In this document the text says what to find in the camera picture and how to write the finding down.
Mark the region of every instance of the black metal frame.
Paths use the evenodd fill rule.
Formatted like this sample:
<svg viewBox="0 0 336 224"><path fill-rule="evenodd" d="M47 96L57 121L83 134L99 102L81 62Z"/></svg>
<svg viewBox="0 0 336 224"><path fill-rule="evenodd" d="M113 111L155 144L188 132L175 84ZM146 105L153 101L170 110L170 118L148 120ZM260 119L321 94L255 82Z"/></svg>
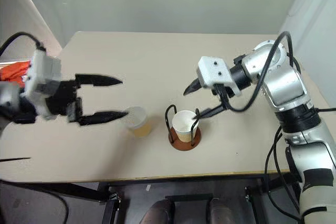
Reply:
<svg viewBox="0 0 336 224"><path fill-rule="evenodd" d="M284 174L287 183L292 184L294 178L290 173ZM98 189L93 190L86 187L78 186L71 183L13 183L1 180L1 183L31 189L35 191L56 193L68 197L75 197L85 200L94 200L98 202L106 202L105 212L103 215L103 224L114 223L116 212L119 210L121 199L117 194L109 191L110 187L129 185L129 184L151 184L163 182L194 182L207 180L223 180L223 179L260 179L261 186L245 188L246 199L251 203L256 224L267 224L264 208L262 206L261 195L265 192L264 181L269 179L264 174L245 174L245 175L212 175L212 176L195 176L195 177L172 177L172 178L154 178L154 179L137 179L137 180L118 180L114 182L100 182ZM269 181L270 190L281 187L279 178Z"/></svg>

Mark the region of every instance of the beige table top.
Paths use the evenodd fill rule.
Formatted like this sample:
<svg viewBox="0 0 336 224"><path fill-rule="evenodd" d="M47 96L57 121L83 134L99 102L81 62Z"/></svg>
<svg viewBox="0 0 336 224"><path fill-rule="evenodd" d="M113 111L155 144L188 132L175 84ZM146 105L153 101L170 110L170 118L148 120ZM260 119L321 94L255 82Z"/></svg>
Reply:
<svg viewBox="0 0 336 224"><path fill-rule="evenodd" d="M118 77L123 85L82 87L85 114L99 110L123 110L143 106L153 126L145 138L134 138L115 121L79 127L65 117L39 118L36 124L10 124L0 140L0 158L31 157L0 164L0 178L16 182L84 182L99 180L166 178L196 175L261 173L278 127L262 94L244 114L223 112L200 122L202 141L193 150L175 150L167 138L166 108L200 110L218 104L209 90L187 97L182 93L196 78L201 56L233 58L250 52L275 35L160 34L79 32L62 51L63 79L75 73L100 73ZM316 85L303 72L313 102L327 106ZM253 88L233 98L242 106ZM332 134L333 115L324 114ZM281 169L288 169L286 145L278 146ZM270 170L274 170L273 159Z"/></svg>

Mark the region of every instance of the white paper cup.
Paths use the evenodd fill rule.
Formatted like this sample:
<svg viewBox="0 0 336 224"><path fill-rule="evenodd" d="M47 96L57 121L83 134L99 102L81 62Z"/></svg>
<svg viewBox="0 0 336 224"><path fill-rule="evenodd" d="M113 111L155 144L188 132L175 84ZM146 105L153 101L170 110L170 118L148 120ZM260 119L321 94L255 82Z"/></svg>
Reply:
<svg viewBox="0 0 336 224"><path fill-rule="evenodd" d="M178 138L184 142L188 143L191 142L191 126L193 126L194 122L196 121L193 119L196 114L189 110L182 110L177 112L172 120L173 128L175 129L175 132L177 133ZM193 130L193 136L195 137L195 133L197 130L198 122L196 123L194 130Z"/></svg>
<svg viewBox="0 0 336 224"><path fill-rule="evenodd" d="M126 111L128 115L121 119L125 126L137 137L147 136L151 132L151 125L148 122L145 109L140 106L132 106Z"/></svg>

